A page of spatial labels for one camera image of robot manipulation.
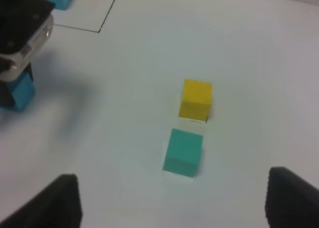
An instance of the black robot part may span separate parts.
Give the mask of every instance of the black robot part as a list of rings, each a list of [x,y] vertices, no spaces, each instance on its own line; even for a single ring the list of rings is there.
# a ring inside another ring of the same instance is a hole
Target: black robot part
[[[47,0],[0,0],[0,53],[22,50],[54,7]]]
[[[0,228],[80,228],[82,209],[78,180],[62,175],[0,224]]]
[[[265,210],[270,228],[318,228],[319,190],[287,168],[272,168]]]
[[[15,101],[5,82],[0,81],[0,106],[1,107],[13,107]]]

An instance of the black line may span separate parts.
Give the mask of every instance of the black line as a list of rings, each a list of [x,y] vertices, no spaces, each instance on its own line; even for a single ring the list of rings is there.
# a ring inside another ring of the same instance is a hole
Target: black line
[[[102,26],[101,26],[100,30],[98,31],[98,33],[100,33],[100,32],[101,32],[102,27],[103,27],[103,26],[104,26],[104,24],[105,24],[106,18],[108,17],[109,13],[111,12],[111,9],[112,9],[112,7],[113,7],[114,2],[115,2],[115,0],[113,0],[112,5],[111,5],[111,7],[110,7],[110,9],[109,9],[108,13],[107,13],[107,14],[106,14],[106,16],[105,16],[105,19],[103,20]]]
[[[89,29],[80,28],[80,27],[66,26],[66,25],[61,25],[61,24],[55,24],[54,26],[67,27],[67,28],[72,28],[72,29],[77,29],[77,30],[82,30],[82,31],[87,31],[87,32],[99,33],[99,31],[89,30]]]
[[[115,2],[115,0],[113,0],[113,2],[112,2],[112,4],[111,4],[111,7],[110,7],[110,9],[109,9],[108,13],[106,14],[106,16],[105,16],[105,18],[104,18],[104,20],[103,20],[103,23],[102,23],[102,25],[101,25],[101,28],[100,28],[100,30],[98,30],[98,31],[95,31],[95,30],[89,30],[89,29],[80,28],[80,27],[66,26],[66,25],[61,25],[61,24],[55,24],[54,26],[67,27],[67,28],[72,28],[72,29],[77,29],[77,30],[82,30],[82,31],[87,31],[87,32],[100,33],[100,32],[101,32],[101,30],[102,30],[103,25],[104,25],[104,24],[105,24],[105,22],[106,22],[106,18],[108,17],[109,13],[111,12],[111,9],[112,9],[112,7],[113,7],[114,2]]]

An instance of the yellow cube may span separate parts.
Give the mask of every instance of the yellow cube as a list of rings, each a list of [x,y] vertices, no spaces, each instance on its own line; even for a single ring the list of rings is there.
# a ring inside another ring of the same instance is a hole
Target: yellow cube
[[[213,85],[186,79],[179,117],[206,121],[213,102]]]

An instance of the table surface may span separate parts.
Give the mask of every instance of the table surface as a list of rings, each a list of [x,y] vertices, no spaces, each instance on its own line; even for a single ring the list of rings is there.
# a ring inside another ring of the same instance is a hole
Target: table surface
[[[266,228],[271,166],[319,187],[319,7],[289,0],[116,0],[100,34],[56,27],[37,95],[0,113],[0,220],[63,173],[83,228]],[[211,81],[207,124],[178,119]],[[172,128],[204,135],[196,179],[161,170]]]

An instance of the white surface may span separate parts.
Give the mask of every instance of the white surface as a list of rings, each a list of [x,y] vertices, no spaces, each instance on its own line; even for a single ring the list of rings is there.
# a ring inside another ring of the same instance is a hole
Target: white surface
[[[98,32],[114,0],[73,0],[67,10],[54,10],[56,25]]]
[[[319,187],[319,7],[289,0],[117,0],[100,34],[56,27],[38,94],[1,113],[0,220],[76,173],[83,228],[266,228],[268,170]],[[214,84],[178,119],[185,78]],[[165,179],[172,128],[204,135],[196,182]]]

